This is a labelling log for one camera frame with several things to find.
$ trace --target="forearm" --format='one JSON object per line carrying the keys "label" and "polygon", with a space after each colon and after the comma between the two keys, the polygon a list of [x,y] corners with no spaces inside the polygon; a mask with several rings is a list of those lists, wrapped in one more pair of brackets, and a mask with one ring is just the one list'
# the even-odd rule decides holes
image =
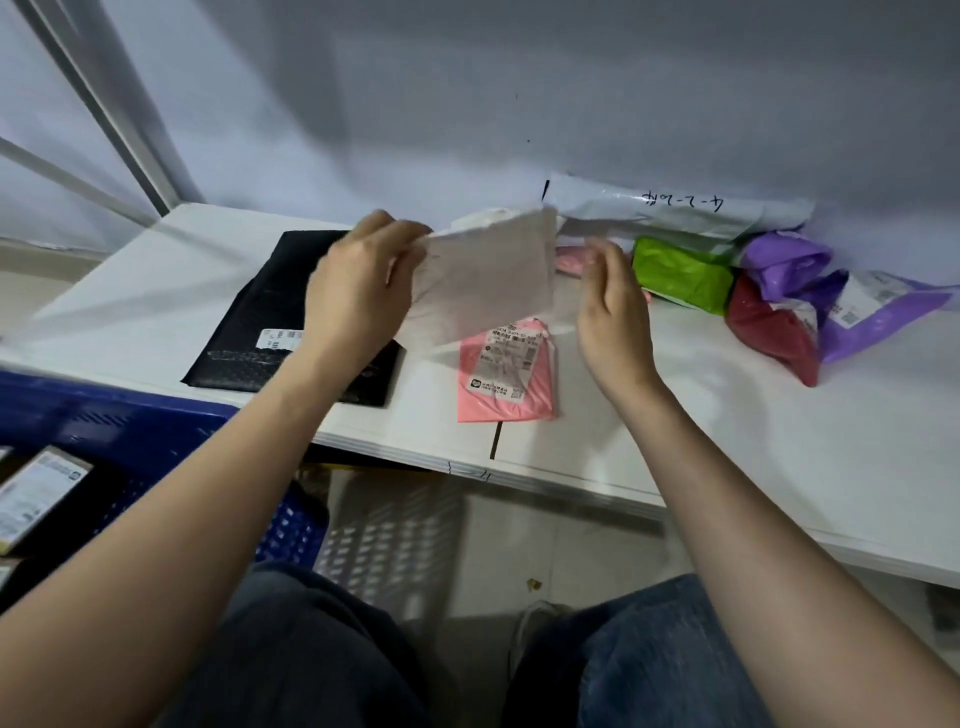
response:
{"label": "forearm", "polygon": [[953,673],[783,514],[665,387],[637,389],[616,404],[780,725],[960,724]]}
{"label": "forearm", "polygon": [[10,725],[66,724],[75,706],[87,725],[149,718],[215,627],[343,379],[290,356],[223,428],[0,619]]}

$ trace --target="white wall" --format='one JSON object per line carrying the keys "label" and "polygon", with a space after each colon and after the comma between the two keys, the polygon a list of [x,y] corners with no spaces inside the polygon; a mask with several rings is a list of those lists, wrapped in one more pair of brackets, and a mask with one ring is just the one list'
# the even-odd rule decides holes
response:
{"label": "white wall", "polygon": [[[77,0],[206,202],[443,225],[546,172],[825,201],[960,281],[951,0]],[[110,42],[100,42],[104,38]]]}
{"label": "white wall", "polygon": [[[130,171],[12,3],[0,4],[0,136],[147,213]],[[0,158],[0,237],[117,250],[140,228]]]}

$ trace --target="pink package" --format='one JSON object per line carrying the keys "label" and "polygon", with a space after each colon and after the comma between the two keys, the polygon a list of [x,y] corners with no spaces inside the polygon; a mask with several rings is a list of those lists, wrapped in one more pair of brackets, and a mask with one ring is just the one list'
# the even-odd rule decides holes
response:
{"label": "pink package", "polygon": [[553,419],[553,342],[524,319],[460,342],[457,422]]}
{"label": "pink package", "polygon": [[[582,278],[584,266],[587,265],[590,248],[582,245],[560,245],[557,247],[557,270],[566,273],[568,276]],[[643,295],[647,297],[647,303],[653,300],[650,291],[643,289]]]}

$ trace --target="white plastic bag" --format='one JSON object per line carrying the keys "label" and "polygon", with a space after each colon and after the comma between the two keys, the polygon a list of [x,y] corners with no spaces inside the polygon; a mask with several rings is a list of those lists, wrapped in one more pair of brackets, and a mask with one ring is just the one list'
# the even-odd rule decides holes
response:
{"label": "white plastic bag", "polygon": [[422,352],[548,309],[556,231],[552,207],[498,209],[425,237],[427,257],[397,342]]}
{"label": "white plastic bag", "polygon": [[813,212],[808,200],[746,200],[655,185],[628,189],[569,175],[550,178],[543,202],[561,216],[558,245],[582,245],[599,235],[628,252],[648,236],[720,255],[745,232],[792,230]]}

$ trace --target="pink mailer bag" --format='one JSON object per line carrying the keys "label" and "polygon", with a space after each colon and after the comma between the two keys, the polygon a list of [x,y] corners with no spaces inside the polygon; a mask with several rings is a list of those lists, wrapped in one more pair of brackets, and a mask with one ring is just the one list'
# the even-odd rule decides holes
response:
{"label": "pink mailer bag", "polygon": [[539,319],[460,342],[457,422],[551,420],[553,342]]}

